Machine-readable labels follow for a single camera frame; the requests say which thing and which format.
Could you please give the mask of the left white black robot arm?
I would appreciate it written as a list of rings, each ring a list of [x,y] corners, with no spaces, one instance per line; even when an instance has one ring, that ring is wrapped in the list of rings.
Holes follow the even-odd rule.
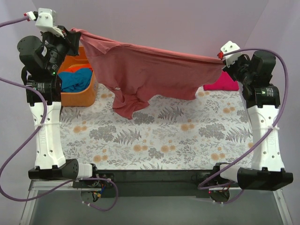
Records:
[[[62,36],[43,32],[42,37],[26,36],[17,44],[27,103],[38,128],[36,160],[28,176],[32,180],[83,179],[96,187],[100,176],[92,164],[66,159],[60,140],[61,84],[58,70],[66,56],[79,54],[81,34],[65,31]]]

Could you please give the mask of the dusty pink t shirt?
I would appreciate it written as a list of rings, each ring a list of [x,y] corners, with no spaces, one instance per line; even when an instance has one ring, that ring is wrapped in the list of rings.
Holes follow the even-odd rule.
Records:
[[[80,32],[80,41],[97,81],[114,93],[113,110],[132,119],[155,95],[194,100],[199,87],[221,75],[221,60],[127,44]]]

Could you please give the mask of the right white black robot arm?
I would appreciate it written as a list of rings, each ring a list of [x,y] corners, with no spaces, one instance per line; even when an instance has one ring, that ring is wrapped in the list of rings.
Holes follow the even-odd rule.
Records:
[[[283,59],[271,50],[255,50],[252,57],[241,50],[220,52],[225,71],[242,87],[246,101],[253,142],[250,168],[235,163],[212,174],[213,183],[225,185],[229,180],[238,183],[241,189],[276,191],[293,182],[293,174],[286,172],[279,150],[277,123],[283,114],[285,101],[280,100],[279,90],[270,83],[276,60],[280,60],[287,75]]]

